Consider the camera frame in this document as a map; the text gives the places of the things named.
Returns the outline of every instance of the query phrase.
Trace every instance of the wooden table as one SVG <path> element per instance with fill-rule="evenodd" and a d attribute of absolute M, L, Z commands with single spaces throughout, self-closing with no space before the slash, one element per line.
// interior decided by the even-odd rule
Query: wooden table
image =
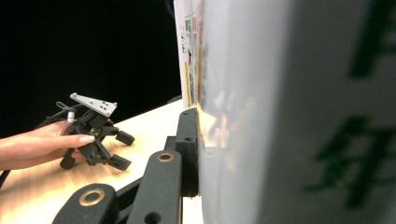
<path fill-rule="evenodd" d="M 110 154 L 132 161 L 124 172 L 108 165 L 89 166 L 86 162 L 65 171 L 59 166 L 60 160 L 12 171 L 0 189 L 0 223 L 51 223 L 78 189 L 105 183 L 118 190 L 135 181 L 143 175 L 149 156 L 163 150 L 166 136 L 176 135 L 181 111 L 182 102 L 176 101 L 115 125 L 135 138 L 130 147 L 113 136 L 103 142 Z M 185 198 L 183 203 L 183 223 L 203 223 L 201 198 Z"/>

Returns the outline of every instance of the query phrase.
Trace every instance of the fingernail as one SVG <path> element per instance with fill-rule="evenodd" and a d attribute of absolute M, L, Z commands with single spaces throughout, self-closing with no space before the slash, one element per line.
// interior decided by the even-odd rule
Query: fingernail
<path fill-rule="evenodd" d="M 79 138 L 79 142 L 81 143 L 92 143 L 95 141 L 95 137 L 92 135 L 84 136 Z"/>

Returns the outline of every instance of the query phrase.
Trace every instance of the hand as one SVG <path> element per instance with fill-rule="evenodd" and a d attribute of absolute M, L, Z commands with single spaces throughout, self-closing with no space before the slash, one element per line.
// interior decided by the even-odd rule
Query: hand
<path fill-rule="evenodd" d="M 87 134 L 64 135 L 69 124 L 58 121 L 29 133 L 21 133 L 0 139 L 0 171 L 35 166 L 61 158 L 69 148 L 92 143 L 94 136 Z M 72 157 L 83 161 L 84 157 L 75 150 Z"/>

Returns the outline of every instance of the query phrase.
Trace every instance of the black background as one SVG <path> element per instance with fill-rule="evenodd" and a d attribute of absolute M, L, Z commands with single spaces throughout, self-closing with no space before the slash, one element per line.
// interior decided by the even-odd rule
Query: black background
<path fill-rule="evenodd" d="M 0 137 L 32 130 L 73 92 L 128 119 L 180 95 L 167 0 L 0 3 Z"/>

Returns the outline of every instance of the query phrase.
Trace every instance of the metal bracket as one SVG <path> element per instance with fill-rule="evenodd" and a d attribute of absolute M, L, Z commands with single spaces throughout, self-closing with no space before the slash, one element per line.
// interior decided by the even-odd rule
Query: metal bracket
<path fill-rule="evenodd" d="M 92 109 L 107 118 L 109 118 L 110 115 L 117 108 L 117 103 L 110 103 L 102 100 L 97 100 L 90 97 L 78 95 L 76 93 L 71 94 L 70 98 L 72 100 L 81 103 L 82 105 L 87 106 L 89 109 Z"/>

